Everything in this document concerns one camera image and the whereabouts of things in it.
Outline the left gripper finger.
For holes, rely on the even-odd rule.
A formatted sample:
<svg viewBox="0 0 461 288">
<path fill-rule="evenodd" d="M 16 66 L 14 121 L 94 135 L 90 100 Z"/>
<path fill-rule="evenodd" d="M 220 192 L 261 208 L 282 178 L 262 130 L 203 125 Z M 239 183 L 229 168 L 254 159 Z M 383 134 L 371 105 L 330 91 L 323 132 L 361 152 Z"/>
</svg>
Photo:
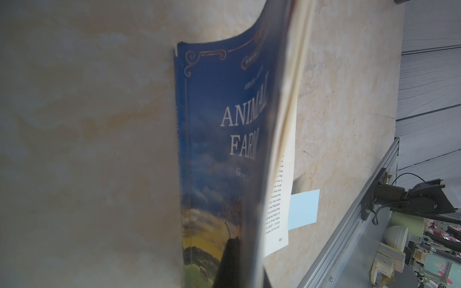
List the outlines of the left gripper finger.
<svg viewBox="0 0 461 288">
<path fill-rule="evenodd" d="M 240 239 L 227 241 L 213 288 L 239 288 L 240 286 Z"/>
</svg>

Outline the blue sticky note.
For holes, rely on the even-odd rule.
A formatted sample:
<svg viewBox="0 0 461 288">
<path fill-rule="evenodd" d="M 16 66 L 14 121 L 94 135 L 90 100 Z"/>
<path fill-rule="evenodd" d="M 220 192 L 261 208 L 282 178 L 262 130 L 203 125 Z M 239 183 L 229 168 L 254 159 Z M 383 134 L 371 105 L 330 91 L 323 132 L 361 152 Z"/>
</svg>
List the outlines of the blue sticky note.
<svg viewBox="0 0 461 288">
<path fill-rule="evenodd" d="M 320 189 L 291 195 L 288 230 L 317 222 Z"/>
</svg>

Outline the Animal Farm paperback book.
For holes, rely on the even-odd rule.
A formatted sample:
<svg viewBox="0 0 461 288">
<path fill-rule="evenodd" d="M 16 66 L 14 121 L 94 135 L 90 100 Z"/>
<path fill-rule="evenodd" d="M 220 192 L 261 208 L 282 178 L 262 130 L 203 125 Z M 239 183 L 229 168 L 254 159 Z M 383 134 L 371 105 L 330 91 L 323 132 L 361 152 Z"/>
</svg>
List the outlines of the Animal Farm paperback book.
<svg viewBox="0 0 461 288">
<path fill-rule="evenodd" d="M 239 288 L 289 243 L 297 97 L 315 1 L 267 1 L 242 34 L 175 48 L 185 288 L 212 288 L 240 239 Z"/>
</svg>

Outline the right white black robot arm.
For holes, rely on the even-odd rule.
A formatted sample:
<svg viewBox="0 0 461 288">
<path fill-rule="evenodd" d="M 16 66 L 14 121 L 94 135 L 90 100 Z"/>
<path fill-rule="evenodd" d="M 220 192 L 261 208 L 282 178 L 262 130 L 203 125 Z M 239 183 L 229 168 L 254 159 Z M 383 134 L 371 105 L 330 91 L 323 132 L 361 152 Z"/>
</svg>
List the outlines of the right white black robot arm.
<svg viewBox="0 0 461 288">
<path fill-rule="evenodd" d="M 421 182 L 409 190 L 379 183 L 373 190 L 372 203 L 401 214 L 460 224 L 461 179 Z"/>
</svg>

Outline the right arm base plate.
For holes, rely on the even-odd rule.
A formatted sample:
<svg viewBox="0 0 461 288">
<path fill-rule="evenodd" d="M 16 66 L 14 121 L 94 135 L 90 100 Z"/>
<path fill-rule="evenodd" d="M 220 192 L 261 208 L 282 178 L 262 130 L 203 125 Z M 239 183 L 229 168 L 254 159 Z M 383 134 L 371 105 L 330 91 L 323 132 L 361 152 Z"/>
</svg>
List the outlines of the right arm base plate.
<svg viewBox="0 0 461 288">
<path fill-rule="evenodd" d="M 361 219 L 366 221 L 374 210 L 377 197 L 377 187 L 379 184 L 385 184 L 388 180 L 386 168 L 378 169 L 376 175 L 371 179 L 371 183 L 367 186 L 365 194 L 361 200 Z"/>
</svg>

